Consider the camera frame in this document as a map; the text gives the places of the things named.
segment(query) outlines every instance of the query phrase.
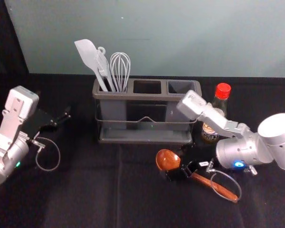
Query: red bottle cap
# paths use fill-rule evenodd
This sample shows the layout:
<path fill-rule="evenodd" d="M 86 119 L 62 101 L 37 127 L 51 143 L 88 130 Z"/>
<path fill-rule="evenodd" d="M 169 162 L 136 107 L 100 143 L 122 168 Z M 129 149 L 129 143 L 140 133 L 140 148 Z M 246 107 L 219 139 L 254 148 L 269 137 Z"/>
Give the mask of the red bottle cap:
<path fill-rule="evenodd" d="M 219 99 L 227 99 L 230 95 L 231 86 L 227 83 L 220 83 L 217 85 L 215 96 Z"/>

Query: wooden spoon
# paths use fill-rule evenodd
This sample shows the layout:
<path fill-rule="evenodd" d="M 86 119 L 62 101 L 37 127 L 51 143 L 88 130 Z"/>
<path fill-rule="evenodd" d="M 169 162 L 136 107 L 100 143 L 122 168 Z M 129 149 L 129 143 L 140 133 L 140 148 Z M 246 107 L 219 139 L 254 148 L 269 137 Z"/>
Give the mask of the wooden spoon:
<path fill-rule="evenodd" d="M 162 149 L 162 150 L 157 152 L 155 161 L 156 161 L 156 165 L 157 165 L 159 170 L 169 171 L 169 170 L 173 170 L 173 169 L 178 168 L 180 166 L 181 159 L 179 156 L 177 156 L 172 151 L 167 150 L 167 149 Z M 191 175 L 191 178 L 193 178 L 196 181 L 198 181 L 198 182 L 200 182 L 200 183 L 211 188 L 211 181 L 209 179 L 197 174 L 196 172 L 194 172 Z M 227 197 L 228 199 L 230 199 L 234 203 L 237 202 L 237 200 L 238 200 L 237 195 L 233 194 L 231 191 L 229 191 L 228 189 L 224 188 L 223 186 L 221 186 L 215 182 L 212 182 L 212 185 L 213 185 L 213 188 L 218 193 Z"/>

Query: blue indicator light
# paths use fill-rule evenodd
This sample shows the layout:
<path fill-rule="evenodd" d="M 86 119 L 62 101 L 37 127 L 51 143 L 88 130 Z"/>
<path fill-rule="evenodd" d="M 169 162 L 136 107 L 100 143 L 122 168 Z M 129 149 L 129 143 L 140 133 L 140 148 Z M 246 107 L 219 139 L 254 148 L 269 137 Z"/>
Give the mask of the blue indicator light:
<path fill-rule="evenodd" d="M 237 161 L 237 162 L 234 163 L 234 166 L 235 167 L 244 167 L 244 164 L 242 162 L 240 162 L 240 161 L 239 162 Z"/>

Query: bottle label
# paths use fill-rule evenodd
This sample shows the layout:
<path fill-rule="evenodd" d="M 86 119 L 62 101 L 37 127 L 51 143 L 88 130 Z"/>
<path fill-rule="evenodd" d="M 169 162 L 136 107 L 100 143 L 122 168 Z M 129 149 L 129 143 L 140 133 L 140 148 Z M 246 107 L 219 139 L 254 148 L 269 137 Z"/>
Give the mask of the bottle label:
<path fill-rule="evenodd" d="M 219 109 L 215 108 L 216 111 L 218 111 L 222 116 L 224 116 L 224 112 Z M 203 124 L 203 128 L 201 131 L 201 136 L 204 140 L 212 143 L 219 139 L 219 134 L 217 134 L 211 127 L 209 127 L 207 124 Z"/>

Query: spoon handle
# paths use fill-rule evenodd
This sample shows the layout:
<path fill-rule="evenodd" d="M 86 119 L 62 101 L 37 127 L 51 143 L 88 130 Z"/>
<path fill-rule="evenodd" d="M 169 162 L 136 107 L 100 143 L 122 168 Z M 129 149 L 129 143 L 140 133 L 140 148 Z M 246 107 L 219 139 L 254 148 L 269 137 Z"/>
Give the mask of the spoon handle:
<path fill-rule="evenodd" d="M 202 184 L 204 184 L 204 185 L 206 185 L 206 186 L 211 188 L 211 181 L 209 179 L 207 179 L 207 178 L 205 178 L 205 177 L 203 177 L 203 176 L 201 176 L 201 175 L 199 175 L 199 174 L 197 174 L 195 172 L 191 175 L 191 177 L 194 180 L 196 180 L 196 181 L 198 181 L 198 182 L 200 182 L 200 183 L 202 183 Z M 231 191 L 229 191 L 228 189 L 224 188 L 223 186 L 217 184 L 216 182 L 212 182 L 212 185 L 213 185 L 213 188 L 218 193 L 222 194 L 223 196 L 225 196 L 226 198 L 230 199 L 234 203 L 237 202 L 237 200 L 238 200 L 237 195 L 233 194 Z"/>

